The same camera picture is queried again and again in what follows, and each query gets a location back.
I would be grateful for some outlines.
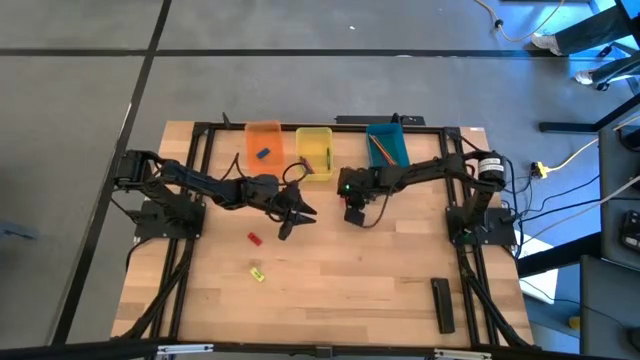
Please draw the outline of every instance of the orange bin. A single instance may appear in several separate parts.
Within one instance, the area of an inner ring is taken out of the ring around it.
[[[278,178],[284,171],[284,145],[279,121],[247,123],[244,126],[247,138],[247,163],[252,175],[272,174]],[[262,158],[258,154],[264,149],[269,153]]]

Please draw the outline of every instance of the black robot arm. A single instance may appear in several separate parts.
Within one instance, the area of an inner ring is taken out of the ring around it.
[[[280,190],[274,175],[218,180],[150,151],[127,151],[114,180],[118,189],[140,191],[160,205],[166,222],[182,222],[186,226],[197,220],[197,207],[194,208],[189,196],[175,194],[166,185],[208,196],[226,210],[245,206],[262,210],[272,220],[283,223],[278,233],[281,240],[289,236],[293,226],[315,223],[315,219],[304,214],[317,214],[302,200],[297,182],[285,184]]]
[[[478,160],[477,179],[466,171],[466,162],[471,159]],[[362,226],[362,209],[377,196],[392,195],[408,185],[447,177],[458,179],[475,189],[472,198],[463,206],[462,216],[464,227],[471,230],[482,222],[493,194],[505,186],[502,156],[496,152],[474,151],[464,155],[449,154],[407,167],[342,168],[338,178],[338,195],[347,204],[344,219]]]

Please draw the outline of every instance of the concrete floor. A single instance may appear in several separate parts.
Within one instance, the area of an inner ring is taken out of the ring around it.
[[[555,6],[489,3],[514,35],[534,28]],[[145,48],[160,5],[159,0],[3,1],[0,47]],[[544,30],[590,15],[587,5],[568,4]],[[160,47],[528,46],[508,43],[490,27],[487,12],[472,1],[182,0],[172,5]],[[140,58],[0,58],[5,85],[0,87],[0,219],[40,231],[35,242],[0,240],[0,348],[46,342],[140,65]],[[232,121],[303,123],[330,123],[338,114],[399,112],[423,115],[432,125],[485,127],[491,146],[524,174],[531,161],[557,164],[590,140],[541,134],[538,121],[593,122],[630,97],[624,82],[602,93],[569,79],[577,69],[594,66],[552,58],[157,58],[130,148],[157,149],[167,120],[215,121],[222,111]],[[597,172],[593,147],[566,170],[537,182],[534,206]],[[594,185],[548,206],[597,196]],[[137,197],[118,199],[139,206]],[[525,232],[535,233],[566,214],[531,222]],[[593,211],[542,240],[557,245],[598,228]],[[70,341],[108,338],[132,231],[126,217],[109,210]],[[560,282],[573,282],[573,275],[571,269],[561,271]],[[575,299],[577,292],[557,296]]]

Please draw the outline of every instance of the plastic bin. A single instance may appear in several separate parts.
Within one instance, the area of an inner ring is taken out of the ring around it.
[[[278,178],[284,171],[284,146],[279,121],[247,123],[244,126],[247,139],[247,164],[252,175],[272,174]],[[258,158],[264,149],[269,153]]]
[[[378,141],[387,150],[389,155],[399,166],[409,166],[409,155],[404,143],[402,125],[400,124],[375,124],[367,126],[366,141],[369,150],[369,166],[389,166],[387,159],[382,155],[376,144],[371,141],[369,134],[378,138]]]
[[[298,128],[296,130],[296,157],[304,157],[313,174],[304,180],[328,181],[333,174],[333,135],[330,128]],[[304,173],[302,166],[298,167],[300,175]]]

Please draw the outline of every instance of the wooden tabletop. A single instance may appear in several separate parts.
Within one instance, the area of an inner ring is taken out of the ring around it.
[[[184,163],[192,122],[168,122],[159,154]],[[462,132],[487,147],[480,128]],[[287,163],[295,161],[295,132],[283,132]],[[405,134],[411,162],[440,156],[438,137]],[[258,210],[225,211],[207,199],[202,237],[196,242],[180,324],[185,341],[370,346],[469,346],[458,264],[448,241],[444,180],[407,187],[389,200],[373,229],[343,220],[336,195],[340,167],[367,167],[363,133],[333,133],[336,171],[328,182],[304,182],[305,201],[318,212],[317,223],[296,226],[286,241],[279,224]],[[240,153],[246,169],[243,131],[216,131],[209,175],[220,177]],[[367,206],[373,221],[382,199]],[[494,205],[499,205],[498,196]],[[264,242],[254,245],[253,232]],[[133,254],[112,334],[128,330],[155,296],[167,240],[152,240]],[[525,340],[531,331],[513,259],[499,246],[484,246],[494,302]],[[256,281],[249,270],[266,277]],[[430,279],[448,278],[456,331],[438,331]],[[172,299],[163,322],[167,333]],[[476,299],[480,337],[487,342]]]

